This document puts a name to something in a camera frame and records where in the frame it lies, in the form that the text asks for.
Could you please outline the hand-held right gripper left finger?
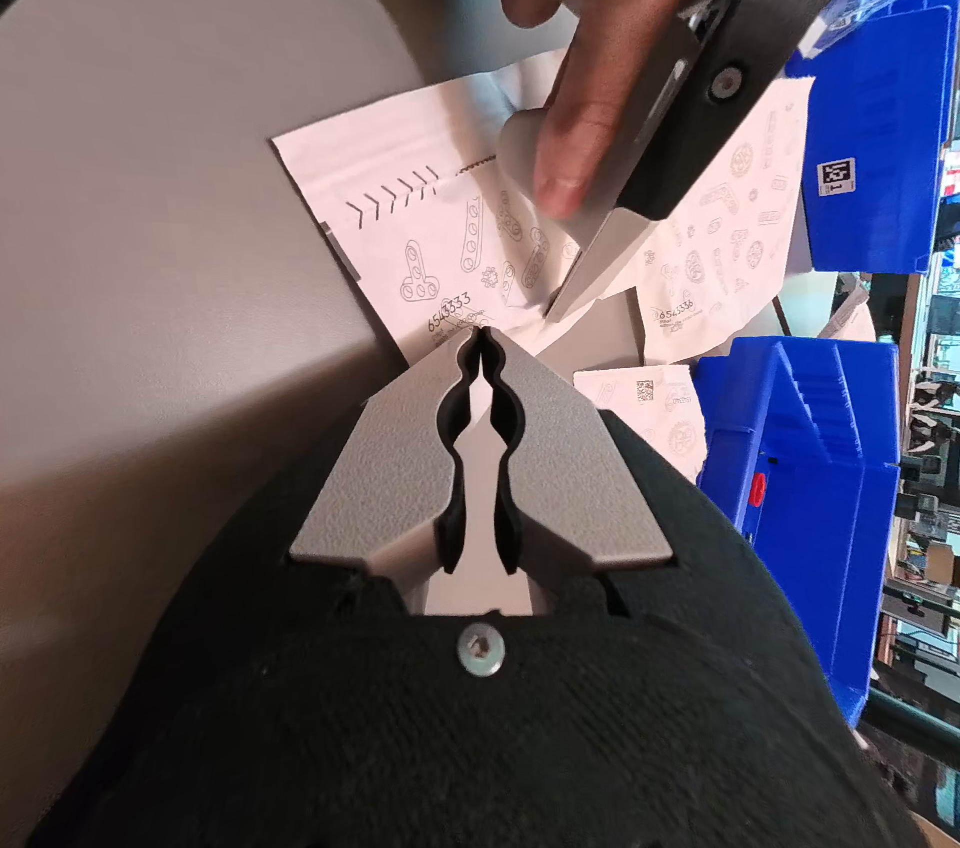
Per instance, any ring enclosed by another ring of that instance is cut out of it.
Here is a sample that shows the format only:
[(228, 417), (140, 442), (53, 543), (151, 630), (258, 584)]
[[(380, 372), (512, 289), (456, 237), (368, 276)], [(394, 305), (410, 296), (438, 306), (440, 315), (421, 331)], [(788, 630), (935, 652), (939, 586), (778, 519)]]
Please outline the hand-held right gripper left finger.
[(464, 464), (481, 333), (449, 338), (364, 404), (295, 537), (298, 562), (387, 578), (414, 614), (466, 534)]

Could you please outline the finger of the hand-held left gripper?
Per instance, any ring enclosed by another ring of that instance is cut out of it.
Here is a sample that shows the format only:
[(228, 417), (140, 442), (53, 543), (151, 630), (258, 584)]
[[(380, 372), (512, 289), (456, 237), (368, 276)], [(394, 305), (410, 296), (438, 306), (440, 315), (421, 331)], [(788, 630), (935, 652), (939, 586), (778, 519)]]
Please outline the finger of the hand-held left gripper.
[(677, 97), (704, 42), (709, 17), (676, 17), (631, 90), (625, 112), (581, 209), (562, 226), (580, 246), (546, 309), (559, 322), (594, 300), (623, 269), (654, 220), (668, 217), (711, 161), (711, 105)]

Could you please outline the grey desk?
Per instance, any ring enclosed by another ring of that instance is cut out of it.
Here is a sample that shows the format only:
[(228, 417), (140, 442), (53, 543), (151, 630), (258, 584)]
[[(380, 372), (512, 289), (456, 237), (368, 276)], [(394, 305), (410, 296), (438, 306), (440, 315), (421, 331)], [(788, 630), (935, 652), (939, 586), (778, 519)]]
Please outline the grey desk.
[(498, 0), (18, 0), (2, 16), (2, 846), (199, 554), (402, 370), (270, 146), (564, 48)]

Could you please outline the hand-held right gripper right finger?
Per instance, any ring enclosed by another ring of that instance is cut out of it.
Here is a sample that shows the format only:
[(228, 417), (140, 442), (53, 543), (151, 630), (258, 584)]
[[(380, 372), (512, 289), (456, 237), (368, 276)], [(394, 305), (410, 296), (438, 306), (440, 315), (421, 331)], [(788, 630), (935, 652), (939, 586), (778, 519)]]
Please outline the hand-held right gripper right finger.
[(504, 443), (494, 535), (532, 613), (565, 586), (669, 563), (673, 550), (594, 404), (495, 328), (482, 330), (490, 422)]

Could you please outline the blue plastic bin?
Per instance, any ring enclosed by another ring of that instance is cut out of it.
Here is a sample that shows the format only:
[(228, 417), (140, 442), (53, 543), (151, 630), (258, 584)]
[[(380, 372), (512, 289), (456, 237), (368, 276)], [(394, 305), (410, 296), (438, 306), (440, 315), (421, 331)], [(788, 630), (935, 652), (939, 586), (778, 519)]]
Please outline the blue plastic bin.
[(958, 0), (900, 0), (820, 50), (825, 27), (822, 15), (786, 68), (815, 76), (801, 179), (812, 267), (925, 271), (952, 129)]
[(797, 614), (850, 727), (869, 694), (901, 439), (882, 342), (736, 338), (694, 375), (698, 485)]

